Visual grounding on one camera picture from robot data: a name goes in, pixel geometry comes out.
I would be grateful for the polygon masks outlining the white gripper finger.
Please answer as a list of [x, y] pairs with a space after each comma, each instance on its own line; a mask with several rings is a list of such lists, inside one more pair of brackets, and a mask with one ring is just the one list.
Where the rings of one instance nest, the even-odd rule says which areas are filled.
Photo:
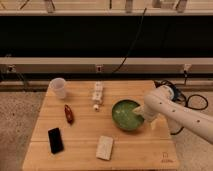
[[141, 106], [136, 107], [132, 110], [132, 112], [135, 113], [136, 115], [142, 115], [143, 108]]

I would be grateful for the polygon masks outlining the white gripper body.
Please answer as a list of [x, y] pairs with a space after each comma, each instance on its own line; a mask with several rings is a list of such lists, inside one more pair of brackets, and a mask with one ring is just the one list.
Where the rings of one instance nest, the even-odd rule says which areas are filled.
[[148, 122], [153, 122], [157, 117], [157, 112], [146, 104], [140, 107], [139, 113]]

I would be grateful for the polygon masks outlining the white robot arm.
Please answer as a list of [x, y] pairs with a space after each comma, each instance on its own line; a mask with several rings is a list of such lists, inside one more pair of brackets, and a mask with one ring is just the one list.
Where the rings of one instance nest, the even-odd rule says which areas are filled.
[[158, 114], [163, 114], [213, 144], [213, 117], [183, 107], [173, 102], [173, 97], [172, 88], [166, 85], [160, 86], [146, 93], [143, 104], [133, 109], [133, 112], [148, 122], [153, 122]]

